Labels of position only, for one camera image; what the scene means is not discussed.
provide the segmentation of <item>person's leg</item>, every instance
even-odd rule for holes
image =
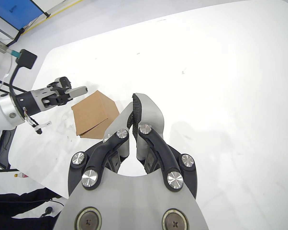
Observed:
[[[0,214],[0,230],[52,230],[57,217],[14,219]]]
[[[55,192],[47,188],[38,189],[30,193],[24,193],[22,195],[1,194],[0,195],[0,214],[13,217],[20,213],[24,213],[33,208],[36,208],[44,203],[44,202],[34,202],[34,201],[50,200],[51,198],[54,198],[57,196],[58,194],[56,194]]]

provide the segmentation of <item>brown cardboard box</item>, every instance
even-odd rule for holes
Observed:
[[[99,91],[72,106],[76,135],[81,138],[102,139],[108,126],[120,114],[115,102]]]

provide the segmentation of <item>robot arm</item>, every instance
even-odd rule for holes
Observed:
[[[129,154],[131,126],[144,176],[117,174]],[[134,94],[133,103],[108,127],[103,141],[72,157],[70,197],[54,230],[207,230],[195,200],[194,160],[167,145],[163,127],[156,104],[144,94]]]
[[[46,88],[16,95],[12,83],[19,68],[31,69],[37,56],[24,49],[20,53],[13,52],[17,57],[17,67],[11,76],[10,94],[0,95],[0,130],[13,130],[27,119],[35,131],[41,134],[42,130],[38,123],[31,118],[32,115],[55,106],[65,105],[73,98],[86,94],[88,90],[85,86],[72,89],[70,81],[66,77],[60,77]]]

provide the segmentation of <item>bottle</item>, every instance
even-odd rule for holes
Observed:
[[[18,174],[15,174],[14,177],[25,178],[25,177],[28,177],[28,175],[25,175],[24,173],[20,172]]]

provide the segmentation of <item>white tabletop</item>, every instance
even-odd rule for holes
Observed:
[[[186,11],[53,49],[33,89],[67,76],[119,111],[147,94],[164,139],[195,159],[197,203],[210,229],[288,229],[288,4],[242,1]],[[10,164],[68,197],[71,157],[98,140],[76,136],[71,106],[20,125]],[[142,175],[135,141],[120,174]]]

